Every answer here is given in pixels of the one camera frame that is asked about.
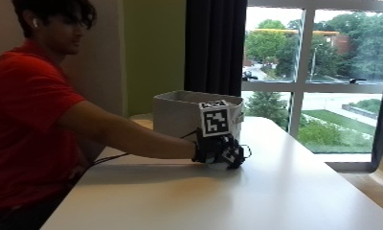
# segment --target white box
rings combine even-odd
[[[244,99],[191,91],[175,91],[153,97],[153,130],[175,137],[185,136],[203,127],[200,103],[221,100],[230,105],[232,133],[240,139]],[[196,141],[196,135],[187,139]]]

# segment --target white table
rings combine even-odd
[[[136,156],[96,166],[43,229],[383,230],[380,206],[274,122],[246,118],[241,143],[237,171]]]

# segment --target glass pane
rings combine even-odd
[[[307,80],[383,83],[383,13],[315,13]]]
[[[298,140],[314,153],[371,153],[380,94],[306,93]]]
[[[288,130],[292,93],[242,91],[241,96],[245,116],[269,118]]]
[[[303,10],[248,7],[244,81],[293,81]]]

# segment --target black glove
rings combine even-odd
[[[196,155],[192,160],[208,164],[226,162],[228,169],[237,169],[245,160],[244,148],[232,134],[204,137],[203,130],[199,128]]]

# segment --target man's arm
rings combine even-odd
[[[155,132],[88,101],[76,103],[57,123],[86,138],[134,155],[161,159],[195,157],[193,142]]]

